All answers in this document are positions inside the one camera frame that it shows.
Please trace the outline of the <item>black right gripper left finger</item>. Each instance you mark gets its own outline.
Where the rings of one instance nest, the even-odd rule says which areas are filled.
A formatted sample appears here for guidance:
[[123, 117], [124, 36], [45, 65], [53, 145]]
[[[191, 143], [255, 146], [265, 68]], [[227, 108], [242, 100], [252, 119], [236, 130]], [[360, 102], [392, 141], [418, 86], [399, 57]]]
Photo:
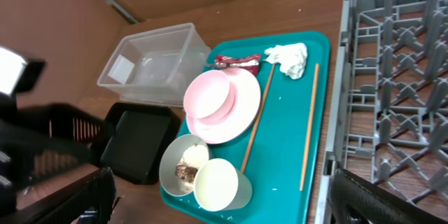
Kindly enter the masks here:
[[7, 215], [2, 223], [107, 223], [116, 201], [113, 172], [106, 167]]

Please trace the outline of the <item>grey bowl with food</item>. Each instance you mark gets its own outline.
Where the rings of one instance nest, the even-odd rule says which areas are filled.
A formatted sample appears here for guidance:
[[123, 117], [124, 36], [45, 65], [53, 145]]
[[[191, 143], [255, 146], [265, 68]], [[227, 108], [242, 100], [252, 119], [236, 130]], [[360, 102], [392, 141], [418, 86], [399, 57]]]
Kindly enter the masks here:
[[174, 197], [193, 192], [197, 172], [213, 157], [207, 144], [194, 134], [175, 139], [160, 161], [159, 180], [164, 191]]

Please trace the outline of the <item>white cup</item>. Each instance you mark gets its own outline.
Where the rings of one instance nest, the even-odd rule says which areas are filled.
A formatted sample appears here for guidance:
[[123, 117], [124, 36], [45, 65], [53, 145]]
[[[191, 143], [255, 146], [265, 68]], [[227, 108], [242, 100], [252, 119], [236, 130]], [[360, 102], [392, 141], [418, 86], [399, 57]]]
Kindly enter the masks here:
[[209, 160], [197, 172], [193, 188], [197, 203], [212, 212], [244, 208], [253, 195], [249, 179], [221, 158]]

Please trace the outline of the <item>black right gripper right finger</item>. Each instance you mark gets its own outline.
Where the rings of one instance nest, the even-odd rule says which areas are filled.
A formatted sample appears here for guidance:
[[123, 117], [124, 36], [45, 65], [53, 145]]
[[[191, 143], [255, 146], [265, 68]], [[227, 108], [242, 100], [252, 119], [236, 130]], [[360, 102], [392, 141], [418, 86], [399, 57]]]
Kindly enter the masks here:
[[330, 206], [337, 223], [447, 224], [346, 169], [330, 185]]

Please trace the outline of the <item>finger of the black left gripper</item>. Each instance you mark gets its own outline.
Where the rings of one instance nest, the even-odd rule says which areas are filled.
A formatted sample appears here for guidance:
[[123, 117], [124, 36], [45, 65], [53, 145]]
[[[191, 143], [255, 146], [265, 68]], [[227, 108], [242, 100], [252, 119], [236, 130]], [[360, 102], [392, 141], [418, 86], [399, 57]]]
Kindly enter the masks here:
[[2, 106], [1, 183], [23, 189], [96, 164], [113, 133], [109, 122], [69, 104]]

